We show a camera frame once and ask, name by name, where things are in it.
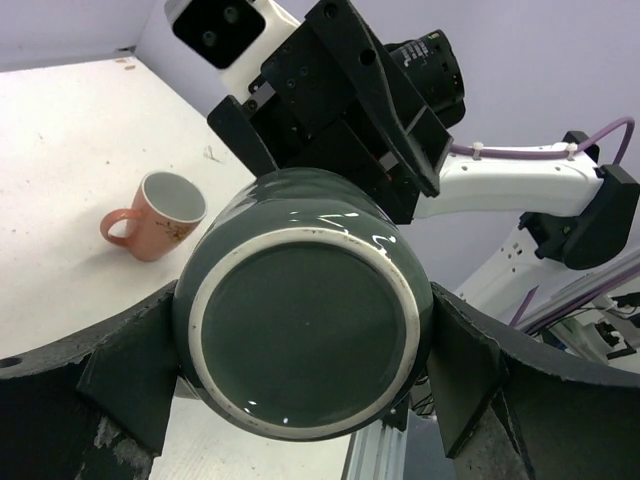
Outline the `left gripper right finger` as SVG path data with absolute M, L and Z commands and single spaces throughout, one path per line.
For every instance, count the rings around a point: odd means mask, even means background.
M 564 353 L 432 289 L 427 369 L 457 478 L 638 478 L 638 374 Z

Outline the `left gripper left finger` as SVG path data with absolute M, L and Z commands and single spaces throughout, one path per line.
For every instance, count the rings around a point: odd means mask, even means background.
M 174 289 L 2 359 L 2 478 L 149 477 L 179 374 Z

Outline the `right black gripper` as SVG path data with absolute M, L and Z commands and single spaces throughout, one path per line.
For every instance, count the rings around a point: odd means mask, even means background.
M 452 137 L 351 2 L 320 1 L 305 23 L 263 64 L 247 112 L 228 95 L 209 128 L 253 175 L 331 171 L 410 222 L 418 190 L 400 163 L 437 196 Z

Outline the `dark green ceramic mug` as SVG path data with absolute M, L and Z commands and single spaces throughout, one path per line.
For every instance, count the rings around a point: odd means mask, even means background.
M 427 275 L 360 188 L 311 168 L 241 190 L 177 283 L 173 327 L 194 394 L 253 434 L 309 442 L 383 417 L 420 377 Z

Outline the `orange ceramic mug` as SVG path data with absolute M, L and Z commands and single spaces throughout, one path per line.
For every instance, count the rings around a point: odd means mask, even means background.
M 206 200 L 194 183 L 176 173 L 152 172 L 141 180 L 130 207 L 105 215 L 100 233 L 134 258 L 153 262 L 186 240 L 206 214 Z

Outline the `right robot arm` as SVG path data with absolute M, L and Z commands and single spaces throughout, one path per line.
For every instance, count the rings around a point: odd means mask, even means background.
M 348 1 L 321 1 L 303 20 L 273 1 L 194 1 L 172 28 L 218 70 L 228 95 L 208 124 L 254 176 L 332 172 L 398 225 L 457 212 L 539 216 L 459 288 L 485 314 L 627 243 L 639 185 L 618 164 L 599 165 L 590 140 L 454 144 L 447 125 L 464 113 L 464 89 L 440 34 L 382 44 Z

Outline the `aluminium mounting rail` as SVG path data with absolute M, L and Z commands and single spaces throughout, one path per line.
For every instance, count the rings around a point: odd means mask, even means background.
M 517 310 L 519 316 L 511 325 L 533 333 L 548 329 L 572 353 L 583 357 L 593 356 L 602 360 L 591 340 L 579 340 L 576 334 L 564 334 L 558 325 L 567 317 L 580 312 L 599 314 L 615 327 L 630 348 L 639 348 L 639 334 L 631 327 L 631 317 L 639 312 L 637 307 L 623 307 L 612 295 L 639 285 L 639 264 L 616 264 L 599 271 L 588 272 L 572 283 L 550 295 L 535 309 Z M 398 429 L 377 421 L 355 434 L 349 443 L 343 477 L 345 479 L 402 479 L 404 477 L 406 447 L 409 435 L 405 427 Z

